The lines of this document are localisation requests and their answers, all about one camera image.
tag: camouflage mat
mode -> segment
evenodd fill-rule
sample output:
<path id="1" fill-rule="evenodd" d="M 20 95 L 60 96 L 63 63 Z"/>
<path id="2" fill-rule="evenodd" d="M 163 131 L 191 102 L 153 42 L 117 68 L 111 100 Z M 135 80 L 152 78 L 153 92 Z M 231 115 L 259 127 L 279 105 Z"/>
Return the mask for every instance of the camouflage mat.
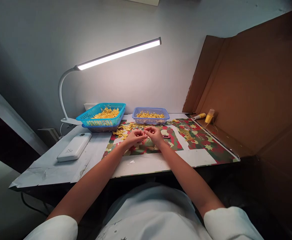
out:
<path id="1" fill-rule="evenodd" d="M 184 129 L 189 132 L 190 137 L 194 140 L 187 141 L 189 149 L 206 149 L 206 151 L 215 159 L 217 164 L 232 163 L 238 160 L 231 155 L 219 142 L 216 142 L 212 136 L 208 135 L 200 126 L 191 118 L 179 118 L 167 122 L 175 126 L 181 136 L 187 137 Z"/>
<path id="2" fill-rule="evenodd" d="M 121 124 L 128 124 L 126 120 L 122 120 Z M 167 126 L 155 126 L 161 130 L 162 135 L 169 135 L 170 138 L 164 139 L 164 141 L 169 145 L 174 151 L 183 150 L 182 146 L 180 145 L 177 137 L 172 130 L 172 128 Z M 123 140 L 118 139 L 117 135 L 112 135 L 110 137 L 109 143 L 106 147 L 104 152 L 103 158 L 106 157 L 117 145 L 119 145 Z M 141 155 L 141 154 L 148 154 L 148 153 L 160 153 L 161 151 L 154 146 L 152 140 L 150 138 L 142 141 L 141 143 L 136 143 L 130 149 L 128 149 L 124 156 L 131 156 L 131 155 Z"/>

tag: white tabletop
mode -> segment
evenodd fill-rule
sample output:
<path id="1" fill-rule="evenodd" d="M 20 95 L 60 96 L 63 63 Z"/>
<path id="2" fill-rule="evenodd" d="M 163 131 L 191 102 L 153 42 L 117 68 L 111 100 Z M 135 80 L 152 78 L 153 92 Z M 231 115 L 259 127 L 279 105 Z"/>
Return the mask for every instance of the white tabletop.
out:
<path id="1" fill-rule="evenodd" d="M 169 121 L 176 118 L 187 118 L 185 114 L 169 114 Z M 133 122 L 132 115 L 124 115 L 123 119 Z M 175 126 L 170 125 L 184 150 L 177 151 L 192 167 L 215 164 L 216 161 L 205 149 L 188 149 L 188 143 L 178 134 Z M 78 133 L 90 132 L 87 128 L 76 126 L 51 149 L 34 161 L 30 167 L 15 179 L 10 187 L 17 188 L 39 185 L 77 182 L 87 171 L 95 166 L 103 157 L 111 132 L 93 133 L 92 138 L 77 160 L 57 162 L 57 156 Z M 170 170 L 161 153 L 125 156 L 116 168 L 113 178 L 128 175 L 146 174 Z"/>

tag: person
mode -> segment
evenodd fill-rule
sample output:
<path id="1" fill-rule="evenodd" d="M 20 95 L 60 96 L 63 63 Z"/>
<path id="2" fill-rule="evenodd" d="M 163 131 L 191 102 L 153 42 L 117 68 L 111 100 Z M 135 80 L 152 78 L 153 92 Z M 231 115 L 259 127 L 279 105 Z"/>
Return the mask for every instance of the person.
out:
<path id="1" fill-rule="evenodd" d="M 166 144 L 154 126 L 132 131 L 69 190 L 46 221 L 25 239 L 76 239 L 79 222 L 113 175 L 125 151 L 147 137 L 160 149 L 186 194 L 163 185 L 132 190 L 111 206 L 97 240 L 263 239 L 242 209 L 224 207 L 203 178 Z"/>

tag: blue plastic basket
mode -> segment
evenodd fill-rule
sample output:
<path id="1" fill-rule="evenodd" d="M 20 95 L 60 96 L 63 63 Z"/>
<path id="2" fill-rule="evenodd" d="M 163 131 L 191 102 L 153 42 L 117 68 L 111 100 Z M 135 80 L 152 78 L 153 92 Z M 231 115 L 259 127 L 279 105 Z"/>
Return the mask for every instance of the blue plastic basket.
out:
<path id="1" fill-rule="evenodd" d="M 138 113 L 141 111 L 149 112 L 149 113 L 156 113 L 156 114 L 164 114 L 164 118 L 139 118 L 136 117 Z M 165 123 L 167 119 L 169 119 L 169 114 L 165 108 L 143 108 L 143 107 L 137 107 L 134 109 L 133 116 L 136 123 L 139 124 L 160 124 Z"/>
<path id="2" fill-rule="evenodd" d="M 116 126 L 85 126 L 84 124 L 82 124 L 82 127 L 87 128 L 91 132 L 112 132 L 112 131 L 116 132 L 118 129 L 118 126 L 120 125 L 120 122 L 123 119 L 123 116 L 124 114 L 122 114 Z"/>
<path id="3" fill-rule="evenodd" d="M 79 115 L 76 120 L 81 121 L 84 126 L 115 126 L 120 123 L 120 118 L 125 112 L 125 103 L 99 103 L 96 106 L 88 109 L 86 112 Z M 105 107 L 118 108 L 119 114 L 115 118 L 97 118 L 91 119 L 96 114 L 101 113 Z"/>

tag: person's right hand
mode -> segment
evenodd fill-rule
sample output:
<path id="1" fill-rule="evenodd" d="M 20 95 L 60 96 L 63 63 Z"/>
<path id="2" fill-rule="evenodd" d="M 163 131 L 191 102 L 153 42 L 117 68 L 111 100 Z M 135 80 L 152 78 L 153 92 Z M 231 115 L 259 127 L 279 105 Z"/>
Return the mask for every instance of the person's right hand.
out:
<path id="1" fill-rule="evenodd" d="M 150 139 L 158 148 L 160 148 L 163 143 L 165 144 L 162 133 L 157 127 L 149 126 L 145 128 L 144 133 L 150 137 Z"/>

